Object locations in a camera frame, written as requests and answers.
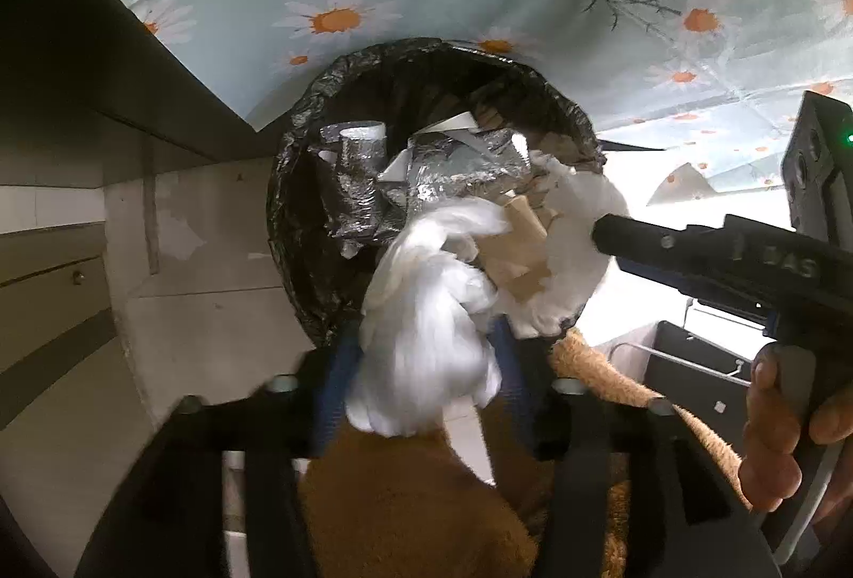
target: aluminum foil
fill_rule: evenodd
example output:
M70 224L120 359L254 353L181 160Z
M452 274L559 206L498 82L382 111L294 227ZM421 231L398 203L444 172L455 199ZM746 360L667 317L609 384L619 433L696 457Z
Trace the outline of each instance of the aluminum foil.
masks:
M382 221L385 201L376 177L387 165L385 124L336 123L321 128L320 139L322 145L314 145L310 151L317 158L327 230L341 242L344 258L351 258L360 249L359 242L373 239Z
M408 217L449 197L492 199L529 178L526 138L512 128L417 136L408 173Z

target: finger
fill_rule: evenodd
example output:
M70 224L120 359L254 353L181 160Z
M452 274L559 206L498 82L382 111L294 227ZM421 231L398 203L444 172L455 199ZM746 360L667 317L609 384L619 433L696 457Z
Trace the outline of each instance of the finger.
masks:
M759 390L773 388L779 375L779 361L769 348L758 353L752 362L752 383Z
M746 498L757 507L764 507L768 501L775 504L776 500L794 496L803 480L796 460L771 450L755 436L748 436L744 444L746 456L741 471L750 492L756 495L754 500L744 491Z
M754 511L770 513L782 504L782 498L773 495L761 483L761 475L755 469L752 460L746 458L738 470L738 479L741 480L741 492L752 504Z
M853 435L853 386L833 395L815 412L809 423L809 435L820 446Z
M750 386L746 394L750 432L776 453L790 454L799 443L799 419L775 388L768 390Z
M832 515L835 510L853 499L853 438L847 441L839 464L833 473L833 479L826 488L820 507L815 514L815 520Z

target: black garbage bag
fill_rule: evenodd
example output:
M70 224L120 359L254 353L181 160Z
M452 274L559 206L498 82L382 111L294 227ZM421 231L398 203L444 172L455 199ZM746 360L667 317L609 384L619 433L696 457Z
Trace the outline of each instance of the black garbage bag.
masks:
M525 134L564 164L601 171L604 156L586 113L536 70L436 38L377 44L338 58L285 112L267 196L273 258L296 316L321 346L356 315L376 267L378 247L354 258L327 233L317 168L308 147L323 125L383 121L393 157L426 125L463 111Z

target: crumpled tissue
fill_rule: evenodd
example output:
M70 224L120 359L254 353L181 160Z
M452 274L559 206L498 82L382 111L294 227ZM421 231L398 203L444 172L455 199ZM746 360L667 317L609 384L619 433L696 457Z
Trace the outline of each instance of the crumpled tissue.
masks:
M556 217L545 239L550 276L539 279L541 291L524 302L504 288L498 292L495 311L506 314L519 339L560 335L564 322L577 316L610 263L592 241L594 224L606 214L628 216L624 197L606 176L576 170L536 150L530 160L549 173L540 184L543 206Z
M450 199L428 206L391 244L361 307L364 356L347 394L353 426L412 436L441 425L454 399L471 395L485 406L495 396L495 353L472 319L492 306L495 289L442 246L472 247L472 236L508 230L500 206Z

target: daisy print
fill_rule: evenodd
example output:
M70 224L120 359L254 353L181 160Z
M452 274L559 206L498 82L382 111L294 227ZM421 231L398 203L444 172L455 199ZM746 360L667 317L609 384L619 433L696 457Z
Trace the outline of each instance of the daisy print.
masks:
M187 19L192 5L175 6L175 0L142 1L133 8L133 14L145 28L164 44L186 44L191 40L190 27L195 20Z
M739 151L745 152L756 159L763 159L770 155L781 152L785 149L786 142L783 138L768 137L762 138L756 142L751 142L748 145L739 148Z
M684 114L675 114L674 116L671 116L671 119L673 119L673 121L677 121L678 123L696 123L697 121L706 121L707 114L704 114L702 112L688 111Z
M782 185L782 175L777 172L758 172L756 175L756 181L761 183L765 188L775 188L776 186Z
M853 28L853 0L811 0L826 31Z
M273 63L272 68L277 73L291 73L304 69L304 66L308 65L309 62L310 57L307 53L290 51L283 58Z
M395 3L367 4L364 0L326 0L322 6L286 3L291 13L273 27L293 27L293 38L309 36L312 41L349 39L354 35L374 37L402 17Z
M492 27L485 34L481 34L475 41L481 51L493 55L522 55L522 57L540 58L538 48L539 42L520 31L513 31L507 27Z
M669 20L671 31L680 44L688 46L708 39L731 39L741 22L739 18L726 14L731 2L732 0L686 0L681 15Z
M822 94L825 97L829 97L829 95L835 94L837 87L830 82L828 79L819 79L816 82L813 82L811 85L806 87L808 91L817 92L818 94Z
M715 128L713 125L708 125L705 128L697 128L688 133L687 139L694 142L707 142L711 138L719 138L721 135L726 135L728 131L722 128Z
M670 61L662 66L651 66L648 68L646 80L657 87L674 91L686 91L705 82L699 75L698 69L684 61Z

